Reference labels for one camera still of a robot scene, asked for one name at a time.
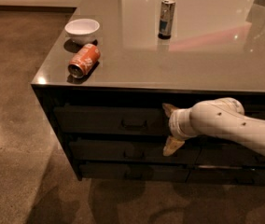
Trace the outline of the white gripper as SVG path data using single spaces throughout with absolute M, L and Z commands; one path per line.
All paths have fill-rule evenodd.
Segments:
M 169 118 L 169 128 L 173 136 L 169 136 L 163 148 L 163 155 L 173 155 L 185 144 L 185 140 L 196 137 L 198 133 L 190 123 L 190 109 L 177 109 L 171 104 L 162 104 L 165 115 Z

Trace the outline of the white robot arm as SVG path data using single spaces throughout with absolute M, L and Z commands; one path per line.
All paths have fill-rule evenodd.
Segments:
M 200 135 L 230 140 L 265 156 L 265 120 L 249 118 L 234 98 L 198 102 L 191 108 L 163 104 L 170 135 L 164 156 L 173 155 L 186 140 Z

